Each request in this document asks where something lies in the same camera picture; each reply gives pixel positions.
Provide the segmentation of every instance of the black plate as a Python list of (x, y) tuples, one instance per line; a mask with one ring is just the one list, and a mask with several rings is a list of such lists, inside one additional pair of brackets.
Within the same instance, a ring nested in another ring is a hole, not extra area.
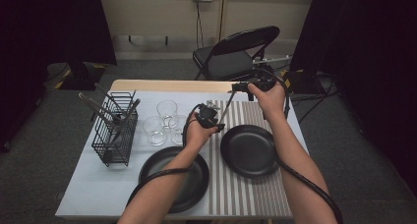
[(220, 152), (227, 166), (249, 179), (262, 179), (278, 169), (273, 136), (254, 125), (240, 125), (221, 139)]
[[(181, 150), (181, 146), (172, 146), (154, 153), (145, 162), (139, 175), (139, 182), (144, 181), (149, 175), (162, 170)], [(202, 199), (208, 187), (209, 167), (206, 161), (200, 155), (197, 155), (192, 169), (187, 172), (178, 197), (176, 197), (168, 212), (177, 213), (190, 209)]]

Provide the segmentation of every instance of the striped placemat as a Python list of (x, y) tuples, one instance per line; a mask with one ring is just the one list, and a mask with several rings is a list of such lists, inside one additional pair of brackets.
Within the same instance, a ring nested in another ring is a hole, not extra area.
[[(223, 112), (226, 101), (213, 100)], [(270, 132), (257, 102), (232, 101), (224, 118), (225, 128), (209, 143), (208, 213), (212, 215), (291, 217), (280, 170), (262, 180), (241, 177), (228, 168), (220, 154), (223, 135), (238, 125), (256, 125)]]

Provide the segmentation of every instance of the forearm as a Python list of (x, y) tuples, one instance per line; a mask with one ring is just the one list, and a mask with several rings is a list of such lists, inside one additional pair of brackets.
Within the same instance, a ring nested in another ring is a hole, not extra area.
[[(322, 173), (301, 146), (283, 115), (273, 115), (268, 121), (279, 158), (328, 193)], [(321, 197), (286, 170), (281, 169), (281, 172), (288, 202), (297, 223), (335, 222), (331, 209)]]
[[(186, 146), (164, 170), (188, 168), (200, 148)], [(126, 207), (119, 223), (160, 223), (177, 197), (186, 173), (155, 178), (142, 187)]]

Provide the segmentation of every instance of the beige wall panel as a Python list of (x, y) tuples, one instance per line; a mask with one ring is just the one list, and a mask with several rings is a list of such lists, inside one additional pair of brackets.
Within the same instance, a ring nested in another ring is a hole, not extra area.
[[(112, 35), (196, 37), (191, 0), (101, 0)], [(200, 3), (205, 37), (217, 33), (219, 0)]]
[(297, 40), (312, 0), (227, 0), (222, 36), (240, 30), (277, 26), (278, 39)]

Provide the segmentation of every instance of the black chair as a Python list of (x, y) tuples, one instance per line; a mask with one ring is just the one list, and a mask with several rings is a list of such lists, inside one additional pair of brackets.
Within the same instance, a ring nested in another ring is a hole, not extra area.
[[(240, 31), (229, 35), (215, 46), (200, 48), (193, 52), (193, 60), (200, 75), (211, 81), (244, 81), (255, 73), (254, 60), (264, 59), (265, 49), (279, 35), (279, 28), (269, 26)], [(257, 51), (253, 56), (247, 50)]]

